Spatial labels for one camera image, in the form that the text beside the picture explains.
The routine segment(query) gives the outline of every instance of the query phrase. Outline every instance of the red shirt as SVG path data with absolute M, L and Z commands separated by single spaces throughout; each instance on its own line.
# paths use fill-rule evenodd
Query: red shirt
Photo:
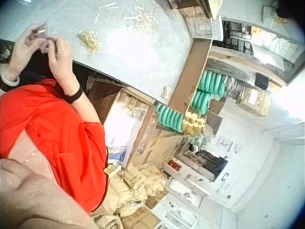
M 1 97 L 0 155 L 8 157 L 25 129 L 48 159 L 60 187 L 91 212 L 102 202 L 107 186 L 104 128 L 100 123 L 84 123 L 58 97 L 55 84 L 43 80 Z

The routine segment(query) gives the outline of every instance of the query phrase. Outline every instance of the white table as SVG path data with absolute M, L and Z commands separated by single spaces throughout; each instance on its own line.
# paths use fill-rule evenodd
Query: white table
M 168 104 L 170 98 L 161 97 L 163 88 L 173 92 L 193 40 L 180 13 L 170 10 L 166 0 L 20 1 L 6 1 L 1 8 L 1 39 L 15 41 L 31 23 L 47 21 L 48 34 L 65 37 L 76 62 Z M 143 13 L 157 24 L 136 28 L 135 16 Z M 90 54 L 76 35 L 79 30 L 95 31 L 100 50 Z

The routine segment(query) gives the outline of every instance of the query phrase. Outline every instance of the green ring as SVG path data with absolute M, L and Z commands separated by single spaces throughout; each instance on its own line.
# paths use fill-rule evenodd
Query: green ring
M 210 87 L 209 87 L 209 92 L 212 94 L 214 93 L 215 77 L 216 77 L 216 73 L 213 73 L 212 77 L 211 77 L 211 81 L 210 81 Z
M 222 98 L 224 96 L 224 90 L 225 90 L 225 83 L 220 85 L 220 88 L 218 90 L 218 95 L 219 95 L 220 98 Z
M 166 106 L 162 105 L 159 111 L 159 123 L 161 123 L 162 114 L 165 110 Z
M 202 113 L 205 114 L 207 112 L 207 107 L 208 107 L 208 104 L 209 104 L 209 101 L 210 101 L 210 98 L 211 98 L 211 94 L 208 94 L 204 97 L 204 101 L 202 103 Z
M 207 75 L 207 71 L 204 71 L 204 73 L 202 74 L 202 77 L 200 79 L 199 87 L 198 87 L 201 90 L 204 90 L 204 81 L 205 81 L 206 75 Z
M 224 80 L 225 80 L 225 75 L 221 75 L 221 81 L 220 81 L 220 84 L 224 83 Z
M 177 111 L 174 110 L 170 117 L 170 126 L 169 126 L 170 128 L 173 128 L 173 120 L 174 120 L 176 114 L 177 114 Z
M 166 122 L 166 117 L 167 117 L 167 114 L 168 114 L 168 112 L 169 112 L 169 107 L 166 107 L 166 109 L 164 110 L 164 112 L 163 112 L 163 114 L 162 114 L 162 119 L 161 119 L 161 124 L 163 125 L 163 126 L 166 126 L 165 125 L 165 122 Z
M 179 119 L 179 115 L 180 115 L 180 114 L 181 114 L 181 113 L 177 111 L 175 117 L 173 118 L 173 126 L 172 126 L 172 129 L 173 129 L 173 130 L 176 130 L 176 128 L 177 128 L 177 122 L 178 122 L 178 119 Z
M 204 97 L 203 97 L 203 99 L 202 99 L 202 102 L 201 102 L 201 104 L 200 104 L 200 111 L 201 111 L 202 113 L 204 113 L 205 106 L 206 106 L 206 101 L 207 101 L 208 97 L 209 97 L 209 93 L 205 93 L 205 94 L 204 94 Z
M 198 109 L 198 110 L 200 110 L 200 106 L 201 106 L 201 102 L 202 102 L 202 99 L 203 99 L 203 97 L 204 97 L 204 92 L 202 92 L 201 94 L 200 94 L 200 97 L 199 97 L 199 99 L 198 99 L 198 102 L 197 102 L 197 104 L 196 104 L 196 109 Z
M 217 77 L 215 78 L 214 94 L 218 94 L 220 81 L 221 81 L 221 74 L 217 74 Z
M 162 106 L 162 104 L 161 103 L 158 103 L 157 105 L 156 105 L 156 112 L 158 112 L 159 111 L 159 109 L 160 109 L 160 107 Z
M 198 100 L 198 97 L 200 96 L 200 91 L 196 91 L 196 94 L 195 94 L 195 97 L 193 99 L 193 102 L 192 102 L 192 107 L 195 108 L 195 104 L 197 103 L 197 100 Z
M 206 92 L 209 91 L 210 82 L 211 82 L 211 77 L 212 77 L 212 72 L 208 72 L 208 74 L 206 75 L 205 83 L 204 83 L 204 90 L 205 90 Z
M 171 118 L 172 112 L 173 112 L 173 109 L 169 108 L 169 112 L 167 113 L 166 119 L 165 119 L 165 126 L 166 127 L 170 126 L 169 122 L 170 122 L 170 118 Z
M 176 131 L 178 131 L 178 132 L 183 132 L 183 130 L 182 130 L 182 122 L 183 122 L 183 114 L 179 114 L 180 116 L 179 116 L 179 119 L 178 119 L 178 121 L 177 121 L 177 127 L 176 127 Z

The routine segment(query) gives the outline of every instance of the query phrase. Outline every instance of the person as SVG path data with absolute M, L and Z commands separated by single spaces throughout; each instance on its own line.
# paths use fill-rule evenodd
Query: person
M 13 159 L 0 160 L 0 227 L 97 229 L 59 186 Z
M 90 213 L 102 203 L 108 185 L 104 128 L 72 71 L 69 43 L 61 37 L 29 43 L 41 25 L 25 30 L 1 69 L 1 88 L 8 92 L 0 99 L 0 157 L 53 181 Z M 42 46 L 49 48 L 54 79 L 19 86 L 20 73 Z

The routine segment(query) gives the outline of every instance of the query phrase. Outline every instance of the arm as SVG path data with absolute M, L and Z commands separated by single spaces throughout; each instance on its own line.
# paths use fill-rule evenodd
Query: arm
M 37 23 L 29 26 L 16 41 L 10 63 L 7 66 L 4 64 L 1 65 L 0 96 L 11 89 L 18 87 L 20 73 L 27 66 L 34 52 L 46 43 L 45 38 L 36 38 L 29 41 L 29 37 L 42 25 L 42 23 Z
M 64 93 L 72 96 L 78 91 L 80 84 L 72 71 L 71 47 L 63 38 L 53 38 L 48 43 L 50 70 Z M 85 93 L 82 93 L 80 98 L 71 105 L 84 122 L 101 123 Z

